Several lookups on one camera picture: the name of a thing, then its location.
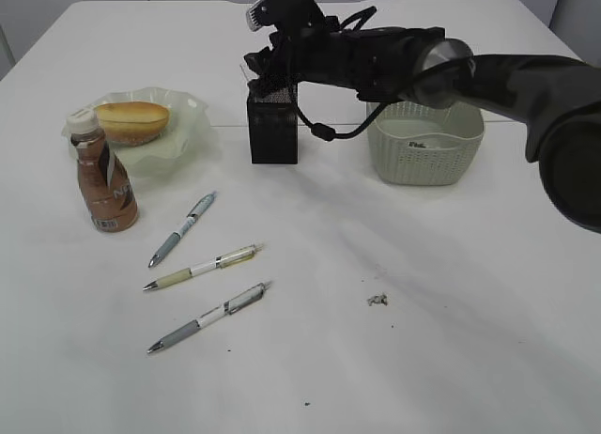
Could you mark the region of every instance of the pen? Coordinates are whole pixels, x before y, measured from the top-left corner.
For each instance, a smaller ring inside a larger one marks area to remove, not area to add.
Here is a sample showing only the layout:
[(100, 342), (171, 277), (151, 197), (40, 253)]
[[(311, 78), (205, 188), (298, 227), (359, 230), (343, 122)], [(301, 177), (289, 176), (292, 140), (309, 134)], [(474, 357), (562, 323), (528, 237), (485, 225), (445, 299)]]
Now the pen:
[(153, 352), (160, 351), (161, 349), (173, 347), (175, 343), (181, 342), (183, 339), (188, 338), (202, 329), (205, 329), (209, 324), (214, 323), (226, 315), (234, 315), (236, 312), (238, 312), (238, 310), (243, 309), (247, 305), (262, 299), (269, 287), (271, 287), (271, 282), (257, 284), (256, 286), (249, 288), (231, 300), (224, 302), (222, 305), (215, 307), (209, 312), (206, 312), (202, 317), (193, 319), (188, 324), (184, 324), (181, 328), (169, 333), (157, 343), (152, 345), (148, 349), (147, 353), (152, 354)]
[(193, 209), (190, 210), (190, 213), (188, 213), (188, 216), (186, 216), (186, 221), (184, 221), (184, 224), (181, 225), (181, 227), (178, 230), (174, 231), (167, 238), (167, 240), (165, 240), (165, 243), (162, 244), (162, 246), (159, 248), (159, 250), (156, 253), (154, 253), (154, 256), (152, 256), (152, 258), (150, 259), (150, 262), (148, 263), (149, 268), (152, 268), (152, 267), (158, 265), (159, 263), (161, 263), (161, 261), (164, 258), (167, 257), (167, 255), (171, 252), (171, 250), (173, 248), (175, 248), (176, 245), (179, 243), (181, 238), (184, 235), (186, 235), (186, 232), (188, 232), (190, 230), (190, 228), (194, 225), (194, 223), (196, 223), (196, 221), (198, 221), (198, 218), (200, 218), (200, 215), (202, 215), (205, 211), (207, 211), (207, 209), (210, 207), (210, 205), (215, 200), (216, 194), (217, 194), (217, 192), (207, 194), (200, 201), (198, 201), (198, 203), (193, 207)]
[(143, 288), (143, 291), (158, 290), (160, 288), (169, 287), (173, 284), (192, 279), (194, 276), (197, 276), (199, 274), (217, 270), (218, 268), (223, 269), (225, 267), (229, 267), (230, 265), (234, 265), (245, 260), (250, 260), (256, 255), (256, 253), (258, 253), (262, 249), (262, 244), (251, 244), (250, 246), (238, 249), (233, 253), (215, 257), (209, 262), (202, 263), (200, 265), (194, 265), (190, 268), (184, 268), (183, 270), (176, 271), (172, 274), (157, 279), (156, 281), (152, 281), (150, 284)]

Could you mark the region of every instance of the brown drink bottle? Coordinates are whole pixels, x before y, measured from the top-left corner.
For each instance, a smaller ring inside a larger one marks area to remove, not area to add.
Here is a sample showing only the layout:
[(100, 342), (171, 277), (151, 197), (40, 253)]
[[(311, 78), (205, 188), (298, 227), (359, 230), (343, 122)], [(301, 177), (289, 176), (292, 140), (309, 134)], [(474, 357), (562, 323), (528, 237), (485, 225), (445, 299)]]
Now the brown drink bottle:
[(138, 217), (128, 173), (106, 142), (94, 110), (67, 117), (71, 143), (77, 150), (77, 179), (98, 230), (119, 232)]

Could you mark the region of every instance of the glass bowl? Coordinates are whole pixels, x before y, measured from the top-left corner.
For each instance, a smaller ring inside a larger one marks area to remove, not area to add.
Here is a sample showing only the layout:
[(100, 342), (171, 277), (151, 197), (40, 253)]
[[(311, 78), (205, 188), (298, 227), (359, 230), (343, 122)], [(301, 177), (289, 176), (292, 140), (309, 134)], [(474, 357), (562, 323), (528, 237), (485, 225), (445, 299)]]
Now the glass bowl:
[[(158, 87), (148, 87), (122, 93), (109, 93), (89, 103), (85, 108), (96, 108), (110, 102), (146, 101), (158, 103), (170, 111), (169, 123), (159, 137), (141, 146), (124, 146), (109, 141), (111, 150), (133, 176), (157, 175), (168, 172), (182, 156), (194, 137), (210, 130), (206, 115), (207, 105), (189, 93)], [(67, 126), (62, 136), (70, 138)], [(75, 148), (68, 141), (69, 155), (77, 158)]]

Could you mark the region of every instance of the mesh pen cup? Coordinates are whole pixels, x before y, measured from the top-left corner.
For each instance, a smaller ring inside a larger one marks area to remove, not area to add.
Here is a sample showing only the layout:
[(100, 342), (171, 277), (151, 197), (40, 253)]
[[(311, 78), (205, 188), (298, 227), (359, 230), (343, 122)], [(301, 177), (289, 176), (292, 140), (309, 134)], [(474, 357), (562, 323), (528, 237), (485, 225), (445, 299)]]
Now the mesh pen cup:
[[(370, 114), (378, 105), (367, 104)], [(403, 185), (451, 185), (470, 167), (484, 136), (480, 110), (458, 102), (436, 110), (413, 102), (389, 105), (368, 127), (379, 176)]]
[(297, 113), (287, 88), (265, 98), (249, 93), (246, 101), (253, 163), (296, 164)]

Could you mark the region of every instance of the bun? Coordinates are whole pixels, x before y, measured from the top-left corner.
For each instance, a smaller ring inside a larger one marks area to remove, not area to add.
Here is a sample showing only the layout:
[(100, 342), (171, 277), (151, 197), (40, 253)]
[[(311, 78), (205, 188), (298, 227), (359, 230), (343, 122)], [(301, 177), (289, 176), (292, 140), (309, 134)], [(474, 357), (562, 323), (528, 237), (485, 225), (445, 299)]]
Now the bun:
[(96, 115), (109, 140), (130, 146), (154, 140), (169, 122), (169, 109), (150, 102), (105, 103)]

